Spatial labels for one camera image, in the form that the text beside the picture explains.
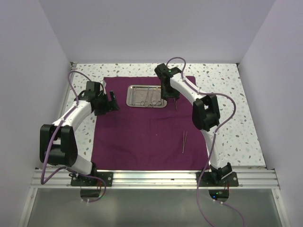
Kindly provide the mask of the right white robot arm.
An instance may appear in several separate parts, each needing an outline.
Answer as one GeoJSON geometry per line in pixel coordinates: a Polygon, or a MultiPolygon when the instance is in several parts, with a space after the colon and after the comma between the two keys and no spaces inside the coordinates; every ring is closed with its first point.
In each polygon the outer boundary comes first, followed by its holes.
{"type": "Polygon", "coordinates": [[[201,131],[209,151],[207,166],[211,172],[203,173],[202,176],[215,185],[223,185],[228,180],[228,175],[232,173],[232,167],[226,155],[218,150],[215,142],[217,132],[213,127],[218,129],[221,117],[217,96],[198,91],[198,87],[177,67],[170,69],[163,63],[154,71],[161,82],[162,99],[178,99],[182,95],[192,105],[192,122],[201,131]]]}

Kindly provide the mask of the purple surgical drape cloth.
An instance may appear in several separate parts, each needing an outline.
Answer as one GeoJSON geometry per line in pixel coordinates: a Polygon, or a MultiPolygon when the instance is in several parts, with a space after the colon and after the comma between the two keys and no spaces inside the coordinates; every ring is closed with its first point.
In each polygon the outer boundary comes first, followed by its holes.
{"type": "Polygon", "coordinates": [[[202,133],[192,123],[192,105],[181,96],[164,108],[126,105],[130,85],[159,85],[157,77],[105,78],[119,106],[97,117],[91,160],[105,170],[199,170],[207,161],[202,133]],[[182,154],[183,131],[187,141],[182,154]]]}

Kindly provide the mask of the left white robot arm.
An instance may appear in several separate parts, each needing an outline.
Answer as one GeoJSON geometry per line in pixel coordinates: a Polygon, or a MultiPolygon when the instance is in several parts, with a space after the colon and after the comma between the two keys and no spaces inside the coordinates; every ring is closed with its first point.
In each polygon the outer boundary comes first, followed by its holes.
{"type": "Polygon", "coordinates": [[[78,153],[75,131],[91,113],[95,116],[119,110],[114,91],[82,91],[70,109],[52,124],[40,128],[40,161],[43,173],[47,165],[61,166],[82,174],[85,184],[92,186],[98,181],[98,173],[93,171],[93,163],[78,153]]]}

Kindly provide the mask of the stainless steel instrument tray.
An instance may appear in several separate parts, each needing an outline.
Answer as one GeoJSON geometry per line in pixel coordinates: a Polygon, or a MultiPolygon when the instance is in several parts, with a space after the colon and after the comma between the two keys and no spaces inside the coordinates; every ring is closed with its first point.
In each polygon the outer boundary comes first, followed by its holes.
{"type": "Polygon", "coordinates": [[[156,87],[160,86],[156,86],[156,85],[130,85],[127,89],[127,96],[126,96],[126,105],[129,107],[138,107],[138,108],[164,108],[167,106],[167,101],[165,101],[164,99],[162,100],[162,104],[160,106],[151,106],[151,107],[147,107],[147,106],[141,106],[141,101],[144,97],[144,89],[149,87],[149,93],[151,93],[151,90],[155,89],[156,87]],[[136,87],[136,93],[135,93],[135,105],[132,105],[132,92],[133,92],[133,87],[136,87]]]}

